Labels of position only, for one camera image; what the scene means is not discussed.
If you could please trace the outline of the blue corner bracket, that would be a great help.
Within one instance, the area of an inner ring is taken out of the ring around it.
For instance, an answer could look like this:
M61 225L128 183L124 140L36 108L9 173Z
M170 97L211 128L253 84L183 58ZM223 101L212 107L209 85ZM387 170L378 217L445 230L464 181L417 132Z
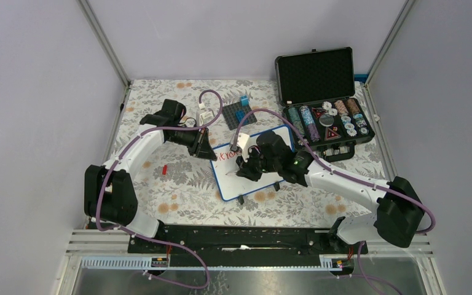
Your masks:
M368 74L354 74L354 81L360 82L360 83L366 83L369 75Z

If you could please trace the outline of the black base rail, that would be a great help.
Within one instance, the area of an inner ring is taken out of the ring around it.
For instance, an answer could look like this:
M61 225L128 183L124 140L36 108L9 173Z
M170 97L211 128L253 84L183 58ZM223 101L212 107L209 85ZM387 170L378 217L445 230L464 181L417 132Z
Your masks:
M347 259L366 254L359 243L348 245L327 229L233 227L161 224L156 239L130 238L130 254L161 254L172 267L200 267L201 258L215 267L316 267L321 255Z

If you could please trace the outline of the grey lego baseplate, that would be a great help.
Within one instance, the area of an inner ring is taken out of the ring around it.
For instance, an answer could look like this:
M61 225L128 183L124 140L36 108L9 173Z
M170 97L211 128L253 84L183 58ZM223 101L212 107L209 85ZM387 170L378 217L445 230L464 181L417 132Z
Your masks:
M237 102L224 106L222 109L222 115L229 130L235 130L242 119L251 111L252 109L250 106L244 106L241 102Z

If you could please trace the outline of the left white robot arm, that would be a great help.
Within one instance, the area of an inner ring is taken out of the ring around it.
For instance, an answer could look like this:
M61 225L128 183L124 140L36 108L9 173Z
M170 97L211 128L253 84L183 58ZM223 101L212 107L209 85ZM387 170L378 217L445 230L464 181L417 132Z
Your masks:
M192 157L216 160L209 125L185 127L181 124L185 113L185 105L166 99L161 110L140 120L136 135L113 159L90 165L84 173L84 213L143 235L143 245L153 253L164 249L166 237L158 231L160 221L138 208L133 180L143 163L167 142L186 147Z

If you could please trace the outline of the blue lego brick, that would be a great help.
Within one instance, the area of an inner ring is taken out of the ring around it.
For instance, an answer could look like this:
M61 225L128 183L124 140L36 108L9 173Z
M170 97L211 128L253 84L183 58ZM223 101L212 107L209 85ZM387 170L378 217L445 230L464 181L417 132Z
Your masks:
M243 95L240 97L240 103L243 107L245 106L249 106L250 105L250 102L249 102L249 98L247 95Z

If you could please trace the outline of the black poker chip case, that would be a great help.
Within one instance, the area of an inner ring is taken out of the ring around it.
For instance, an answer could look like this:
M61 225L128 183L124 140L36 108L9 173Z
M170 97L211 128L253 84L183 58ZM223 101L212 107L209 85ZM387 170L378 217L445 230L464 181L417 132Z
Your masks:
M325 161L337 162L374 138L358 101L351 47L282 55L275 72L282 114L301 134L297 149L310 146Z

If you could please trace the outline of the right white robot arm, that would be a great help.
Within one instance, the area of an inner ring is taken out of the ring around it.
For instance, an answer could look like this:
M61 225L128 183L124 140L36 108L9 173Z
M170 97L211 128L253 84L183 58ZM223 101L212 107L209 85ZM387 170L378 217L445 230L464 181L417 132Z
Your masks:
M368 214L334 223L328 245L336 253L377 239L408 248L418 232L425 211L410 182L402 177L387 181L357 175L309 151L293 151L273 131L261 133L255 144L248 135L238 135L230 148L241 153L236 160L241 178L256 182L266 173L276 173L288 183L323 189L367 208Z

